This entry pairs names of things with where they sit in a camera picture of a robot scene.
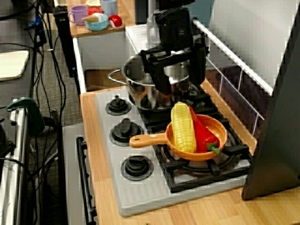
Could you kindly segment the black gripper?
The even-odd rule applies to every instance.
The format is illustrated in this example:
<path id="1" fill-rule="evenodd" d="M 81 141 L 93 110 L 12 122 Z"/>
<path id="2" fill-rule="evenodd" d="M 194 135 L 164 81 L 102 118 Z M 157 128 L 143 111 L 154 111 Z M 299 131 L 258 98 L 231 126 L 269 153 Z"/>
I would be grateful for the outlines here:
<path id="1" fill-rule="evenodd" d="M 190 81 L 202 84 L 206 73 L 205 35 L 193 39 L 192 26 L 187 9 L 169 9 L 152 14 L 146 23 L 148 50 L 142 50 L 143 69 L 150 71 L 152 81 L 163 95 L 172 93 L 169 77 L 164 68 L 188 61 L 191 67 Z"/>

